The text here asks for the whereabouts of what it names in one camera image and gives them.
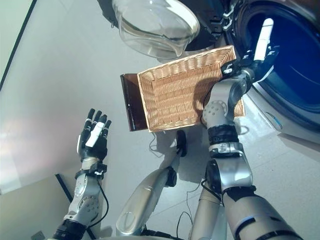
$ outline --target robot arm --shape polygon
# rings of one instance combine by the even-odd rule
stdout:
[[[98,111],[92,122],[94,113],[95,110],[91,109],[78,137],[77,153],[82,165],[75,175],[74,198],[68,213],[52,237],[56,240],[80,240],[99,214],[98,196],[101,179],[107,171],[103,159],[108,152],[107,136],[111,121],[107,121],[107,116],[101,116],[102,112]]]
[[[267,200],[254,193],[253,175],[233,122],[236,102],[252,83],[268,74],[276,55],[277,51],[270,49],[264,60],[259,57],[249,64],[233,62],[222,67],[231,77],[214,85],[203,110],[211,156],[205,174],[207,184],[221,196],[231,232],[238,240],[302,239]]]

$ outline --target floor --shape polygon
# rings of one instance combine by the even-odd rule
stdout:
[[[153,141],[147,130],[128,128],[119,76],[158,64],[121,42],[98,2],[38,1],[0,95],[2,193],[79,168],[78,134],[88,110],[101,109],[112,125],[103,181],[110,210],[100,237],[114,236],[117,218],[135,187],[174,152],[175,131],[157,133]],[[244,102],[246,117],[236,121],[257,193],[304,239],[319,239],[319,153],[292,149],[250,99],[245,97]],[[177,185],[163,190],[147,222],[149,229],[173,236],[179,215],[187,210],[186,193],[198,186],[209,160],[206,130],[201,126],[184,130],[188,155],[180,161]],[[150,151],[150,144],[158,152]],[[188,195],[193,215],[200,191]],[[179,237],[187,239],[190,227],[183,216]]]
[[[289,148],[285,145],[282,138],[278,136],[259,109],[247,96],[244,96],[246,116],[237,118],[238,129],[241,132],[239,140],[242,142],[245,153],[253,172],[254,185],[257,187],[256,193],[266,198],[275,209],[284,217],[284,219],[299,233],[304,239],[318,239],[320,233],[317,228],[319,210],[319,192],[320,192],[320,161],[316,157],[308,157]],[[169,233],[176,236],[176,228],[182,211],[188,212],[187,191],[193,191],[199,186],[199,182],[204,177],[206,163],[209,160],[208,155],[208,134],[202,126],[192,126],[183,129],[187,135],[188,154],[180,159],[178,170],[178,181],[173,188],[164,188],[159,202],[152,213],[147,228]],[[174,133],[167,132],[157,136],[161,142],[159,152],[164,153],[163,145],[169,147],[173,140]],[[146,176],[145,170],[139,170],[137,166],[146,165],[146,161],[151,159],[135,159],[135,171],[127,172],[126,175],[130,181],[123,181],[139,184],[142,174]],[[122,161],[112,161],[109,169],[123,169]],[[108,174],[105,184],[111,201],[124,203],[123,197],[130,196],[131,192],[124,192],[123,185],[112,184],[118,171],[112,171]],[[202,188],[188,193],[188,204],[191,213],[195,216],[199,196]],[[120,213],[121,207],[111,208],[109,217],[102,221],[101,229],[107,230],[110,234],[110,228],[115,234],[115,221],[117,216],[114,212]],[[191,230],[191,222],[188,216],[181,218],[178,236],[188,239]],[[231,232],[227,229],[227,239],[233,239]]]

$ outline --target cable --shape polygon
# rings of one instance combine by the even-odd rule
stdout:
[[[216,194],[214,191],[210,190],[209,188],[207,188],[207,187],[205,186],[205,182],[206,182],[206,181],[207,181],[207,179],[203,180],[203,181],[201,182],[201,186],[202,186],[205,190],[207,190],[209,193],[211,193],[213,196],[215,196],[215,197],[221,202],[221,197],[220,197],[218,194]]]
[[[152,133],[152,135],[153,135],[153,139],[149,144],[149,151],[159,159],[163,156],[163,154],[157,155],[156,153],[159,153],[159,152],[157,151],[157,149],[153,149],[153,147],[156,147],[157,145],[151,145],[154,142],[154,140],[156,140],[156,135],[154,132]]]
[[[105,202],[106,202],[106,211],[105,211],[105,214],[103,215],[103,217],[102,217],[99,221],[95,222],[94,224],[91,224],[90,226],[88,226],[88,228],[92,228],[93,226],[95,226],[95,225],[97,225],[98,223],[100,223],[100,222],[107,216],[108,211],[109,211],[109,202],[108,202],[107,196],[106,196],[104,190],[102,189],[102,187],[101,187],[98,179],[96,180],[96,182],[98,183],[99,188],[100,188],[100,191],[101,191],[101,193],[102,193],[102,195],[103,195],[103,197],[104,197],[104,199],[105,199]]]
[[[192,219],[191,219],[191,216],[189,215],[189,213],[187,213],[186,211],[183,211],[181,213],[180,217],[179,217],[178,224],[176,225],[176,238],[179,238],[178,237],[178,228],[179,228],[179,223],[180,223],[180,220],[181,220],[181,217],[182,217],[183,214],[187,214],[189,216],[189,218],[190,218],[191,224],[194,224]]]
[[[187,192],[186,192],[186,206],[187,206],[188,209],[189,209],[189,213],[190,213],[190,216],[191,216],[191,221],[193,221],[194,219],[193,219],[193,217],[192,217],[191,209],[190,209],[190,206],[189,206],[189,204],[188,204],[188,194],[197,191],[198,188],[200,187],[200,184],[201,184],[201,182],[199,182],[198,186],[197,186],[194,190],[192,190],[192,191],[187,191]]]

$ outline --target wicker basket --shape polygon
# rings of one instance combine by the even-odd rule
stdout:
[[[198,124],[208,91],[222,78],[220,67],[235,58],[234,47],[225,46],[138,73],[149,131]],[[234,115],[244,116],[242,101],[237,103]]]

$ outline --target white wall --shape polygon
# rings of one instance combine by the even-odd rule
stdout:
[[[38,231],[52,237],[69,201],[55,176],[0,195],[0,239],[30,239]]]
[[[32,0],[0,0],[0,78]]]
[[[121,139],[128,122],[120,75],[157,64],[122,43],[97,1],[38,1],[0,93],[1,191],[78,166],[90,108],[108,114],[110,137]]]

